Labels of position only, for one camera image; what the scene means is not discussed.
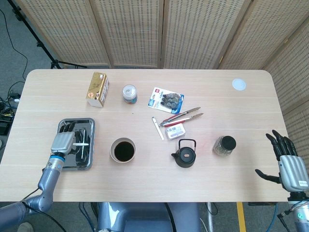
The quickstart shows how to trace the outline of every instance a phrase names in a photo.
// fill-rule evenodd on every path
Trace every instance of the metal tongs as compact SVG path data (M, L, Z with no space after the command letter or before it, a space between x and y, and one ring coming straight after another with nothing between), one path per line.
M161 127L169 127L169 126L173 126L173 125L176 125L176 124L179 124L179 123L183 123L183 122L189 121L191 119L194 119L196 117L202 116L203 113L198 114L198 115L193 115L191 117L187 117L187 118L184 118L184 119L179 119L179 120L176 120L176 121L172 121L172 120L174 120L174 119L176 119L178 117L181 117L183 115L186 115L186 114L188 114L188 113L190 113L192 111L198 110L198 109L200 109L200 107L193 108L191 110L185 111L183 113L180 113L180 114L174 115L174 116L172 116L172 117L170 117L168 119L165 119L165 120L163 120L163 122L160 123L160 126Z

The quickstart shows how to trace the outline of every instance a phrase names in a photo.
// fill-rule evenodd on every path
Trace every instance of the glass jar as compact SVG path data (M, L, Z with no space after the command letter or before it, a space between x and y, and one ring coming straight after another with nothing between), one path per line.
M236 147L236 141L232 136L220 136L213 146L213 151L219 156L228 156Z
M127 85L122 90L122 94L124 96L124 100L128 104L135 104L137 101L137 91L135 86Z

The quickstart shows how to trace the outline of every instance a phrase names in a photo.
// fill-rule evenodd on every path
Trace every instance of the paper cup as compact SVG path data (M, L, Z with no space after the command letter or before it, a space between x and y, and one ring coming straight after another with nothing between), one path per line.
M128 138L116 139L110 149L111 158L118 163L127 163L135 156L136 148Z

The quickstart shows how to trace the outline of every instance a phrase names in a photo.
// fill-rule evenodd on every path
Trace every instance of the robot finger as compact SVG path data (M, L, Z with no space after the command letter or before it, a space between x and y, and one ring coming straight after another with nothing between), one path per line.
M67 124L67 125L65 126L65 128L64 128L64 130L63 130L63 132L68 132L69 127L70 127L70 123L69 123L69 124Z
M292 156L298 156L297 152L296 152L296 148L295 148L295 145L294 143L287 137L284 137L284 139L288 142L289 144L289 147L291 149L291 153L292 153Z
M282 151L278 145L277 140L274 137L272 137L270 134L266 134L266 137L271 141L277 161L280 161L280 156L282 156Z
M285 144L285 147L286 147L287 155L291 156L292 155L292 150L291 150L291 147L290 147L290 143L287 140L287 137L284 137L283 141L284 141L284 144Z
M271 182L275 182L277 184L280 184L280 179L278 176L273 175L266 175L261 170L256 169L255 172L259 175L259 177L263 178L264 180L269 180Z
M63 132L64 127L65 127L65 125L63 125L63 126L60 128L59 133L62 133L62 132Z
M285 147L285 143L284 143L283 137L278 132L276 132L275 130L272 130L272 133L277 138L277 142L278 142L279 147L280 147L280 149L282 151L282 154L283 155L287 155L287 150L286 150L286 147Z
M74 122L72 122L72 123L70 124L69 132L73 131L74 126L75 126L76 123L77 123L77 121L74 121Z

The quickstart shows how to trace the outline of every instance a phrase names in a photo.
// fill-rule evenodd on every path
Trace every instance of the metal tray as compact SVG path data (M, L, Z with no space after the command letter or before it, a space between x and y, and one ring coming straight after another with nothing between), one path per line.
M61 126L77 121L74 126L74 143L88 143L89 146L74 146L66 156L63 171L87 170L92 166L94 141L95 141L95 121L92 118L66 118L59 122L57 132Z

